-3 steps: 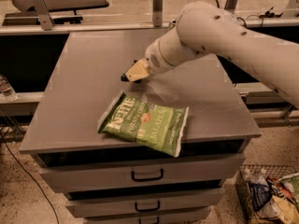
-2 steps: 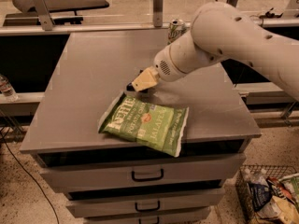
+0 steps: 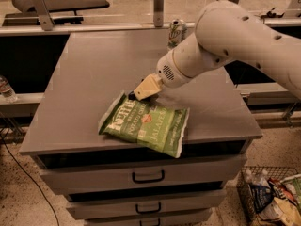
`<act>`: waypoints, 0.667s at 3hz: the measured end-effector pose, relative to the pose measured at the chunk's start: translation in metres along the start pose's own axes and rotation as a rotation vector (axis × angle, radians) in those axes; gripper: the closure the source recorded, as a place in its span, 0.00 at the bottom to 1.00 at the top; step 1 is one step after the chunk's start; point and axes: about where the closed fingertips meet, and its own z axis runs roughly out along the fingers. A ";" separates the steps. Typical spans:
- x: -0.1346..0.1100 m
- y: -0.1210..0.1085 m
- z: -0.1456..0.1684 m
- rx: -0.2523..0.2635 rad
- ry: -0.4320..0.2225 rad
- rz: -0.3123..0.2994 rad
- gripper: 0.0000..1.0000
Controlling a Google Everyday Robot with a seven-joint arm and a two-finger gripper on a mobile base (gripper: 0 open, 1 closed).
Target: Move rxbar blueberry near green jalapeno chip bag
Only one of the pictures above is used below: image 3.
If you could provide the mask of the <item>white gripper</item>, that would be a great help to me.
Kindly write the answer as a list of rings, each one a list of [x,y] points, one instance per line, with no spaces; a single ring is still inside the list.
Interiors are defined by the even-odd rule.
[[[191,80],[185,56],[181,56],[175,49],[159,59],[156,73],[148,75],[134,90],[137,100],[141,101],[159,93],[163,84],[168,88],[178,88]]]

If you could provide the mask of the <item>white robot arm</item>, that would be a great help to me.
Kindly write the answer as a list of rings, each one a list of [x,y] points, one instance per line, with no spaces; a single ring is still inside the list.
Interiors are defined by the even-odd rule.
[[[194,32],[159,59],[134,95],[143,100],[237,60],[301,98],[300,57],[299,38],[277,32],[235,3],[216,1],[200,11]]]

